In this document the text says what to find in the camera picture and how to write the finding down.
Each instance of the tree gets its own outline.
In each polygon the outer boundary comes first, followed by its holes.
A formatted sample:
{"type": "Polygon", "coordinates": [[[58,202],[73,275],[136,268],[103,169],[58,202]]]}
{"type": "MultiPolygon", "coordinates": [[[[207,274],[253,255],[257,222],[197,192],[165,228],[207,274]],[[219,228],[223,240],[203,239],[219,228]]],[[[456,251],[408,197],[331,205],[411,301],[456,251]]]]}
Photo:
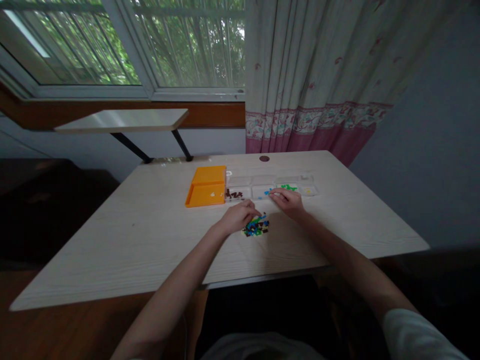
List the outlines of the tree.
{"type": "MultiPolygon", "coordinates": [[[[242,88],[245,85],[244,20],[219,17],[215,12],[241,12],[243,0],[130,0],[130,3],[156,66],[160,86],[242,88]],[[213,12],[208,17],[168,12],[175,9],[213,12]]],[[[31,9],[19,12],[25,13],[30,26],[37,21],[43,27],[36,34],[52,54],[43,61],[48,62],[63,84],[140,85],[101,0],[30,0],[29,4],[31,9]],[[63,5],[60,10],[37,11],[35,7],[59,3],[63,5]],[[48,36],[39,36],[40,32],[48,36]]]]}

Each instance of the wooden floor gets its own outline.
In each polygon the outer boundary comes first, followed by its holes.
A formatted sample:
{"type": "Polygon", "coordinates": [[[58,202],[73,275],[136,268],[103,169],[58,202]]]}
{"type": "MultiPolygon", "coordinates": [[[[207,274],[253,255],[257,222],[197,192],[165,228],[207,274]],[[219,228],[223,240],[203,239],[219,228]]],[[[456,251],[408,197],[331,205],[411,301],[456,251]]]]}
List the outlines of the wooden floor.
{"type": "MultiPolygon", "coordinates": [[[[8,310],[37,271],[0,272],[0,359],[109,359],[153,293],[18,312],[8,310]]],[[[185,310],[189,359],[202,328],[207,291],[197,291],[185,310]]],[[[180,321],[165,359],[183,359],[185,328],[180,321]]]]}

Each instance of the white wooden table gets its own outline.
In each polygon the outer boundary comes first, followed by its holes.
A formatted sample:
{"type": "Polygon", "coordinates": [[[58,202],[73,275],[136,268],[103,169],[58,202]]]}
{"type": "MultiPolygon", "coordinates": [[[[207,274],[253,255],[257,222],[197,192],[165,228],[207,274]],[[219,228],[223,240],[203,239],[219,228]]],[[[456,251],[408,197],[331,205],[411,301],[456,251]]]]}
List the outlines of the white wooden table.
{"type": "MultiPolygon", "coordinates": [[[[328,151],[196,157],[140,165],[11,305],[22,310],[156,290],[229,206],[185,207],[197,167],[269,166],[313,172],[320,194],[305,208],[368,258],[428,244],[328,151]]],[[[226,286],[327,265],[306,233],[270,199],[256,200],[269,232],[231,235],[203,283],[226,286]]]]}
{"type": "Polygon", "coordinates": [[[151,163],[153,158],[145,154],[123,133],[171,131],[185,154],[186,161],[190,162],[193,157],[177,130],[188,115],[188,109],[103,110],[58,126],[55,131],[60,134],[110,133],[145,164],[151,163]]]}

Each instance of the forearm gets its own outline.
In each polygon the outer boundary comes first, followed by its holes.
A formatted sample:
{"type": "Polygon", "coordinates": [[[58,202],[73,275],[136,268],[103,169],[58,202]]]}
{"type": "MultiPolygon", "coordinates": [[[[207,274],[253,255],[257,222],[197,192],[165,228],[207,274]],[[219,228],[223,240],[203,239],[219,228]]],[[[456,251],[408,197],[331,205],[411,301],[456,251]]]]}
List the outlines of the forearm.
{"type": "Polygon", "coordinates": [[[158,356],[193,293],[202,283],[227,235],[212,226],[178,264],[135,319],[112,360],[158,356]]]}
{"type": "Polygon", "coordinates": [[[365,299],[379,320],[390,309],[401,308],[417,312],[382,270],[313,216],[308,214],[297,221],[308,232],[326,259],[365,299]]]}

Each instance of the person's left hand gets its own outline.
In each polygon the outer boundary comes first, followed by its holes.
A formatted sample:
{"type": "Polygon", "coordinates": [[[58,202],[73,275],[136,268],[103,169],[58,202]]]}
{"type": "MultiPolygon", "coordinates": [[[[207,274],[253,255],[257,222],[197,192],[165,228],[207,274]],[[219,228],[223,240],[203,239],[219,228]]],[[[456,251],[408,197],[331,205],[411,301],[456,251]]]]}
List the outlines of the person's left hand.
{"type": "Polygon", "coordinates": [[[228,236],[242,230],[252,221],[255,215],[261,216],[262,214],[255,210],[255,204],[252,200],[244,200],[230,207],[216,225],[225,236],[228,236]]]}

